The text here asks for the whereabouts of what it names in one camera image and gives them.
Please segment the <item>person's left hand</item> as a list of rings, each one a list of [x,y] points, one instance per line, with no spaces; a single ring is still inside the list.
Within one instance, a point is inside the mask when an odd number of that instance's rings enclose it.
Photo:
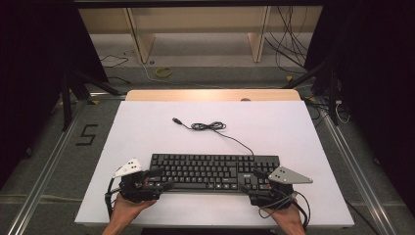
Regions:
[[[110,224],[116,226],[126,226],[130,224],[142,211],[151,207],[156,202],[156,200],[152,200],[133,203],[118,194],[115,199]]]

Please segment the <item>person's right hand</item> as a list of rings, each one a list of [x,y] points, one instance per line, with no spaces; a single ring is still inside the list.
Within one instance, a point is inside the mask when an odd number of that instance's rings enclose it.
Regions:
[[[294,233],[295,231],[303,230],[300,220],[300,211],[294,204],[279,211],[269,208],[265,208],[264,211],[267,212],[286,233]]]

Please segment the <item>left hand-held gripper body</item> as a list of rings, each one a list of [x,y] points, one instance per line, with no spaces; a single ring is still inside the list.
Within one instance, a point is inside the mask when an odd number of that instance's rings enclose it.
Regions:
[[[161,194],[156,192],[154,185],[147,184],[150,178],[144,178],[144,169],[135,158],[122,165],[114,174],[120,178],[118,184],[121,196],[130,202],[158,200]]]

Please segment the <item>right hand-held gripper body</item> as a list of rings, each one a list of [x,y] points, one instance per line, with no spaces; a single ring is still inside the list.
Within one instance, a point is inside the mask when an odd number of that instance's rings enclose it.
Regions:
[[[259,196],[249,197],[253,206],[269,209],[286,209],[295,200],[297,193],[294,184],[312,183],[313,180],[307,176],[297,173],[283,166],[276,167],[269,174],[269,181],[257,186]]]

